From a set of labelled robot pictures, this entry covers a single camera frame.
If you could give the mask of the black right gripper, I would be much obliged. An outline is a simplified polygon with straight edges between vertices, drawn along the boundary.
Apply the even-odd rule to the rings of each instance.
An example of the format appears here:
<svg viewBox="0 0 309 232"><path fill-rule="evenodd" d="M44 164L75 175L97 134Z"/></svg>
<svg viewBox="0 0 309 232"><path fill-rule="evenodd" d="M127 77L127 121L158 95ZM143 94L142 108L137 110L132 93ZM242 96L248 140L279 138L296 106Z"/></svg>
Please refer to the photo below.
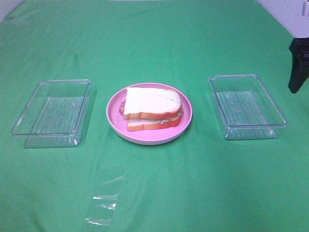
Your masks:
<svg viewBox="0 0 309 232"><path fill-rule="evenodd" d="M309 39L294 38L289 50L293 57L288 88L292 93L297 93L309 77Z"/></svg>

